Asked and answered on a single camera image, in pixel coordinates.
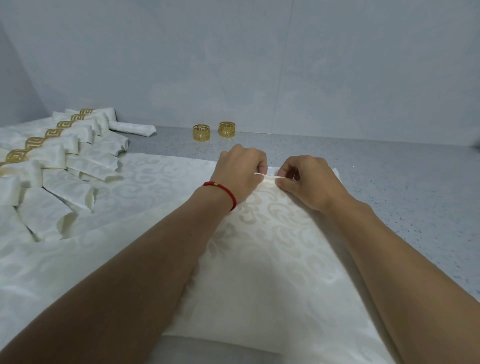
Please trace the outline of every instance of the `gray wall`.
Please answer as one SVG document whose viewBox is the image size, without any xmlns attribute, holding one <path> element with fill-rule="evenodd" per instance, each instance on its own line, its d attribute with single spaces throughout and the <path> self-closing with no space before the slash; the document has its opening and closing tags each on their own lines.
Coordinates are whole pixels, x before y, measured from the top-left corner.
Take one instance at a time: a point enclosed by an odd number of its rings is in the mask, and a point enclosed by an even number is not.
<svg viewBox="0 0 480 364">
<path fill-rule="evenodd" d="M 0 127 L 48 116 L 0 23 Z"/>
<path fill-rule="evenodd" d="M 49 111 L 241 131 L 470 145 L 474 0 L 3 0 Z"/>
</svg>

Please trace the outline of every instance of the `speckled gray countertop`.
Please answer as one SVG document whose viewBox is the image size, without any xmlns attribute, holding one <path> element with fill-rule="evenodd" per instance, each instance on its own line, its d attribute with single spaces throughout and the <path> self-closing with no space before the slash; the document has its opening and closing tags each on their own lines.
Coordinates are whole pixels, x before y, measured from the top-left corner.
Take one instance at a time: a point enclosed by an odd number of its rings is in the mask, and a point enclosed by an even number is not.
<svg viewBox="0 0 480 364">
<path fill-rule="evenodd" d="M 129 152 L 217 160 L 236 143 L 265 151 L 270 166 L 292 155 L 325 158 L 343 184 L 475 298 L 480 299 L 480 153 L 468 147 L 212 131 L 195 142 L 191 129 L 157 127 L 128 135 Z"/>
</svg>

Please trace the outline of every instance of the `red string bracelet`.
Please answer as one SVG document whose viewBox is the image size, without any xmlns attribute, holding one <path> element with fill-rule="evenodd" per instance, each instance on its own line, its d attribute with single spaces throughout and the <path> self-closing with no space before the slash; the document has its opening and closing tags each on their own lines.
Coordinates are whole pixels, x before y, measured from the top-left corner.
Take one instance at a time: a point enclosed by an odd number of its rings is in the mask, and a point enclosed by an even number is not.
<svg viewBox="0 0 480 364">
<path fill-rule="evenodd" d="M 217 182 L 213 182 L 213 181 L 209 181 L 209 182 L 205 182 L 204 183 L 204 186 L 217 186 L 217 187 L 220 187 L 222 190 L 224 190 L 226 193 L 228 193 L 230 195 L 230 197 L 232 198 L 232 201 L 233 201 L 233 207 L 231 208 L 231 210 L 233 210 L 234 208 L 237 207 L 237 199 L 235 198 L 235 196 L 233 195 L 232 191 L 230 191 L 227 187 L 225 187 L 224 185 L 222 184 L 219 184 Z"/>
</svg>

